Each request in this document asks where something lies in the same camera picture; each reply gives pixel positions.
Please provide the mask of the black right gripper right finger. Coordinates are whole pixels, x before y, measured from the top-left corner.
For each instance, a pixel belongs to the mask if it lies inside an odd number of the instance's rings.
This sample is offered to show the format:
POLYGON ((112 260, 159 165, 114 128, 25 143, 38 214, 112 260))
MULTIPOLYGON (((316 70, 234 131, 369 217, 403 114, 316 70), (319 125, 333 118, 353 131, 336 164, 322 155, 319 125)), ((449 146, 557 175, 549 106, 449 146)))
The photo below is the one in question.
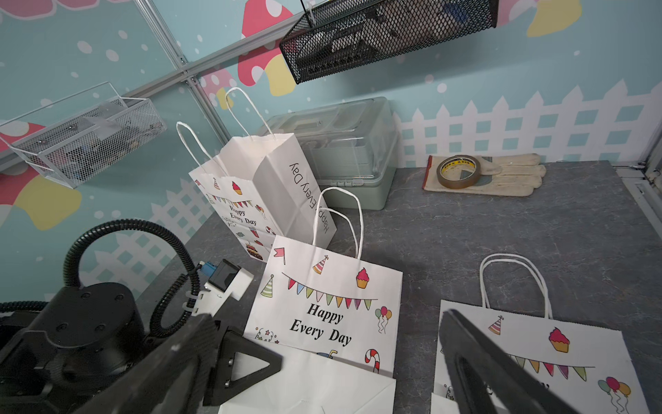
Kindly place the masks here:
POLYGON ((439 340, 461 413, 495 413, 493 394, 510 413, 574 413, 525 373, 458 310, 443 312, 439 340))

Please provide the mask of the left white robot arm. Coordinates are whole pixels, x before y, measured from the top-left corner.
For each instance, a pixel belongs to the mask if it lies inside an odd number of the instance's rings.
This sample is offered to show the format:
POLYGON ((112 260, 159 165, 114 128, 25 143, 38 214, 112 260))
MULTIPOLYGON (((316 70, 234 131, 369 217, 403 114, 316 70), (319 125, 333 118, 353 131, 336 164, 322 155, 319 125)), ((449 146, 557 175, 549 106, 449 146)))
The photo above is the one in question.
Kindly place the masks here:
POLYGON ((2 412, 195 413, 277 374, 279 354, 215 320, 250 275, 222 262, 202 285, 198 272, 184 243, 159 224, 119 219, 86 231, 67 252, 64 285, 51 300, 1 306, 2 412), (148 324, 127 286, 85 286, 79 274, 95 241, 126 230, 160 238, 184 265, 148 324))

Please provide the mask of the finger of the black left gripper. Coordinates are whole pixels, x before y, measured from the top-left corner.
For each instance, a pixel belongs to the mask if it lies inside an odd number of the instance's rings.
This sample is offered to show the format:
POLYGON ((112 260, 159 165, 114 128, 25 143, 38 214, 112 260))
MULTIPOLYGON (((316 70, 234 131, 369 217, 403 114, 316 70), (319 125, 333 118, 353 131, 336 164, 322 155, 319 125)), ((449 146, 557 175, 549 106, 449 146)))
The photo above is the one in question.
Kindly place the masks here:
POLYGON ((226 327, 211 359, 203 406, 220 406, 280 372, 282 355, 226 327))

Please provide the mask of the white paper gift bag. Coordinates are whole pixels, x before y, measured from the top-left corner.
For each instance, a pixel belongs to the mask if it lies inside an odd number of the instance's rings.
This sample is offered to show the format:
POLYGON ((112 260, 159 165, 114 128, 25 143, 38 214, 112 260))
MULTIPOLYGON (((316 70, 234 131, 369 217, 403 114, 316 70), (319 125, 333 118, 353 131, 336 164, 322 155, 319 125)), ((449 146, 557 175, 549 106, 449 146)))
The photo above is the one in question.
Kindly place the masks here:
POLYGON ((461 313, 512 362, 580 413, 649 411, 622 332, 554 318, 546 281, 531 260, 486 256, 479 265, 479 287, 479 306, 443 300, 441 311, 461 313), (543 296, 542 317, 491 307, 484 272, 499 262, 520 265, 533 276, 543 296))

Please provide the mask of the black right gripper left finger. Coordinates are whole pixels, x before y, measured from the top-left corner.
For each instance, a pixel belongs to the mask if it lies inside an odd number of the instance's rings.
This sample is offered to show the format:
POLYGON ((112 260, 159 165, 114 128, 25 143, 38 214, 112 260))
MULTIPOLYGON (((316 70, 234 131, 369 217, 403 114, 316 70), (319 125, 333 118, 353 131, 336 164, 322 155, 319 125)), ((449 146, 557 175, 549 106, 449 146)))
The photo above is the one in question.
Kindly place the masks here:
POLYGON ((145 359, 77 413, 195 413, 202 405, 217 326, 192 317, 145 359))

